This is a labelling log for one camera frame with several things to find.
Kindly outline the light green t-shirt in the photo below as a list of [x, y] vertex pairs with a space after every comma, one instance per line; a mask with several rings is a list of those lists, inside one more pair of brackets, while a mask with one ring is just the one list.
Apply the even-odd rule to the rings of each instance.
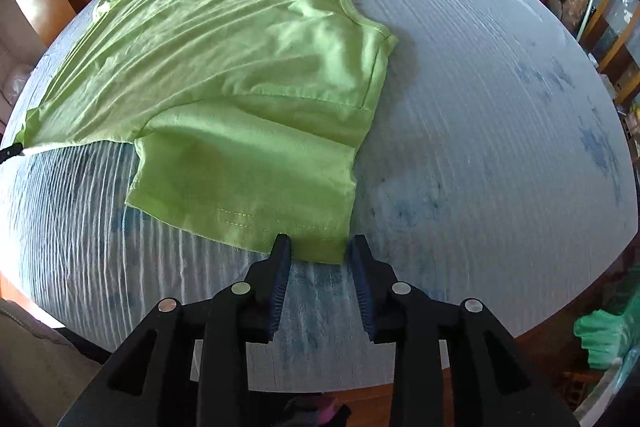
[[338, 265], [396, 43], [352, 0], [105, 0], [15, 139], [130, 144], [130, 207], [246, 251], [285, 234]]

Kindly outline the green crumpled cloth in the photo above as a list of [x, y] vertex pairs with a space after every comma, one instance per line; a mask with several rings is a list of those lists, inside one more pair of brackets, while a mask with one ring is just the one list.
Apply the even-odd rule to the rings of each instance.
[[621, 314], [599, 309], [579, 317], [574, 336], [588, 353], [592, 369], [604, 371], [639, 344], [639, 301], [632, 300]]

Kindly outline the blue striped bed sheet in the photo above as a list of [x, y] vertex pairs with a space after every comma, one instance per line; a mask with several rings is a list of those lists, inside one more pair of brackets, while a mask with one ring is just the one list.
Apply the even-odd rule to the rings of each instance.
[[[352, 0], [397, 37], [357, 156], [352, 231], [397, 276], [483, 301], [513, 335], [562, 309], [637, 233], [616, 109], [538, 0]], [[94, 143], [1, 168], [1, 271], [69, 329], [116, 349], [155, 303], [194, 303], [257, 255], [125, 202], [138, 160]]]

